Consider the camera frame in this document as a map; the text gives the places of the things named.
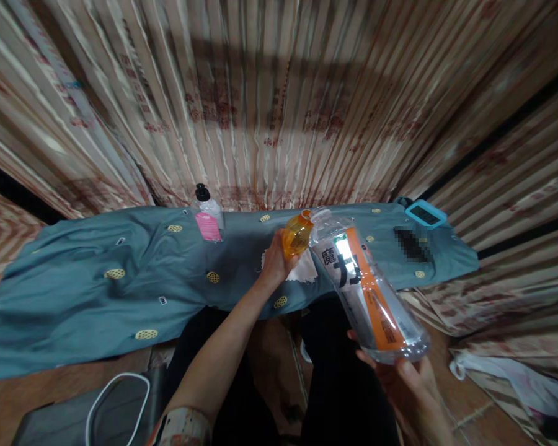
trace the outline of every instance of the white cord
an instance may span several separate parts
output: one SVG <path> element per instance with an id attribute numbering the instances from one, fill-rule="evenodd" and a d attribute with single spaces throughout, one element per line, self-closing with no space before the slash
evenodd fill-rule
<path id="1" fill-rule="evenodd" d="M 91 406 L 91 410 L 89 410 L 89 415 L 87 415 L 87 422 L 85 423 L 85 446 L 91 446 L 91 441 L 90 441 L 90 437 L 91 437 L 91 416 L 93 415 L 93 410 L 95 410 L 95 407 L 97 406 L 97 403 L 99 402 L 99 400 L 101 400 L 101 397 L 104 395 L 107 388 L 109 386 L 111 386 L 111 384 L 114 381 L 116 381 L 116 379 L 118 379 L 120 377 L 124 377 L 124 376 L 139 378 L 139 379 L 143 380 L 144 382 L 146 382 L 146 384 L 147 384 L 147 393 L 144 396 L 143 407 L 141 407 L 141 411 L 138 414 L 138 419 L 136 420 L 136 424 L 135 424 L 135 430 L 134 430 L 134 432 L 132 432 L 132 436 L 130 437 L 130 440 L 128 441 L 128 444 L 126 446 L 130 446 L 132 444 L 132 440 L 135 439 L 136 431 L 138 431 L 138 425 L 141 422 L 141 418 L 143 416 L 144 407 L 147 405 L 147 400 L 149 399 L 149 392 L 151 391 L 151 383 L 149 382 L 149 380 L 147 378 L 145 378 L 142 375 L 137 375 L 137 374 L 133 374 L 133 373 L 122 373 L 120 375 L 114 376 L 114 378 L 112 378 L 112 380 L 109 381 L 107 386 L 104 387 L 104 389 L 101 391 L 101 393 L 99 393 L 99 396 L 97 397 L 97 399 L 93 402 L 93 405 Z"/>

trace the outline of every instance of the bottle cap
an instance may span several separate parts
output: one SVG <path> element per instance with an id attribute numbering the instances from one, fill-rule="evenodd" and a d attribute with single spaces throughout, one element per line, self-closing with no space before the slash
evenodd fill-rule
<path id="1" fill-rule="evenodd" d="M 310 212 L 310 220 L 312 223 L 319 222 L 321 219 L 330 216 L 330 209 L 326 206 L 319 206 L 318 208 L 314 208 L 312 212 Z"/>
<path id="2" fill-rule="evenodd" d="M 298 220 L 304 226 L 313 226 L 310 221 L 310 210 L 304 209 L 300 215 L 298 215 Z"/>
<path id="3" fill-rule="evenodd" d="M 203 183 L 197 184 L 197 200 L 208 201 L 210 198 L 211 194 L 209 194 L 209 189 L 207 189 Z"/>

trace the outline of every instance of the teal cloth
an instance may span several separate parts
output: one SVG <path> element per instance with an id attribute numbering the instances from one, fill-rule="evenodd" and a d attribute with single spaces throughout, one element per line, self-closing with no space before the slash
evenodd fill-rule
<path id="1" fill-rule="evenodd" d="M 404 209 L 397 203 L 331 207 L 336 215 L 354 218 L 363 238 L 374 237 L 367 245 L 396 289 L 443 282 L 478 268 L 475 251 L 448 224 L 422 235 L 431 262 L 407 260 L 393 229 L 419 229 Z M 0 283 L 0 378 L 176 338 L 205 305 L 230 311 L 259 275 L 261 255 L 274 232 L 299 212 L 226 212 L 226 239 L 218 244 L 202 240 L 188 208 L 131 208 L 44 228 Z M 261 222 L 266 214 L 270 219 Z M 182 230 L 171 232 L 170 225 Z M 121 279 L 104 276 L 117 268 L 126 272 Z M 313 283 L 284 282 L 260 317 L 305 308 L 332 291 L 322 266 L 316 268 L 319 277 Z M 207 279 L 210 271 L 219 275 L 219 283 Z M 281 296 L 287 304 L 273 308 Z M 140 330 L 158 335 L 135 339 Z"/>

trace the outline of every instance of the black pump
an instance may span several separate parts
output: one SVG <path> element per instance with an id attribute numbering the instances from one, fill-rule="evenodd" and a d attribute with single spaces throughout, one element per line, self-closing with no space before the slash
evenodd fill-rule
<path id="1" fill-rule="evenodd" d="M 197 184 L 197 200 L 209 201 L 210 198 L 211 194 L 209 194 L 209 189 L 207 189 L 203 183 Z"/>

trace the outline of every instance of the sleeve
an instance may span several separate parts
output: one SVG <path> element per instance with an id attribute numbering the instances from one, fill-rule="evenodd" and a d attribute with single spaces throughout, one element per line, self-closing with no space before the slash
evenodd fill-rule
<path id="1" fill-rule="evenodd" d="M 147 446 L 209 446 L 211 424 L 199 411 L 177 408 L 159 421 Z"/>

